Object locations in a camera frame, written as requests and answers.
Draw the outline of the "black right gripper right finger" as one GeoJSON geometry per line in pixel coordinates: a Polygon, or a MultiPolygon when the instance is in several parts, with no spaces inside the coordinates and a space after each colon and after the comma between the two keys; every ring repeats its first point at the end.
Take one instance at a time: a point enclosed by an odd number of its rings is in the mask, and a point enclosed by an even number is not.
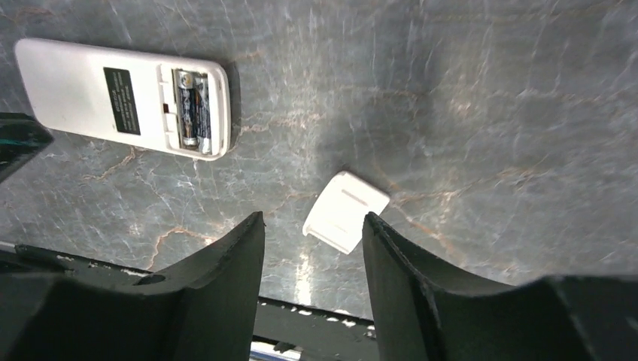
{"type": "Polygon", "coordinates": [[[510,286],[435,256],[369,213],[363,254],[382,360],[635,360],[634,275],[510,286]]]}

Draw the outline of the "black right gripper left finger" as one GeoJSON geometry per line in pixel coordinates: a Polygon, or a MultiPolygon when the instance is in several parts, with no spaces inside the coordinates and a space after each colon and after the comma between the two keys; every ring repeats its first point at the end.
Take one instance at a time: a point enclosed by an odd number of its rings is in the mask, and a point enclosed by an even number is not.
{"type": "Polygon", "coordinates": [[[255,212],[157,272],[1,247],[3,360],[247,360],[265,223],[255,212]]]}

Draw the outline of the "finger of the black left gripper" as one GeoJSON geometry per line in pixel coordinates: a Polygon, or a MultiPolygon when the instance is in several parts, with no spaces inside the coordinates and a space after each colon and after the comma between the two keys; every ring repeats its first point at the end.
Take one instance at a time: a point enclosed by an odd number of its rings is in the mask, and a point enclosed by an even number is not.
{"type": "Polygon", "coordinates": [[[53,142],[53,136],[35,118],[1,112],[1,182],[53,142]]]}

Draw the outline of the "white battery cover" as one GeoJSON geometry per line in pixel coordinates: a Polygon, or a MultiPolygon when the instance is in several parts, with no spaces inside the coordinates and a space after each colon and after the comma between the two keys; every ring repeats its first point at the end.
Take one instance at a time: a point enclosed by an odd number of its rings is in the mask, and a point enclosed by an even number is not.
{"type": "Polygon", "coordinates": [[[364,217],[370,212],[380,214],[389,202],[388,194],[348,171],[341,171],[318,196],[302,233],[350,254],[362,238],[364,217]]]}

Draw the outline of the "black orange AAA battery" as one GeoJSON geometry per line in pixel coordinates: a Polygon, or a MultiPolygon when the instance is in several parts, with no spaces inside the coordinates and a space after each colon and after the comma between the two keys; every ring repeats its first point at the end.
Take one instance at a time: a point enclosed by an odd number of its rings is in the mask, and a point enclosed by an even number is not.
{"type": "Polygon", "coordinates": [[[196,136],[199,142],[199,152],[204,155],[212,154],[211,112],[208,96],[208,79],[204,74],[197,73],[194,78],[196,90],[196,136]]]}
{"type": "Polygon", "coordinates": [[[196,91],[193,75],[185,70],[173,71],[181,146],[194,148],[199,144],[196,134],[196,91]]]}

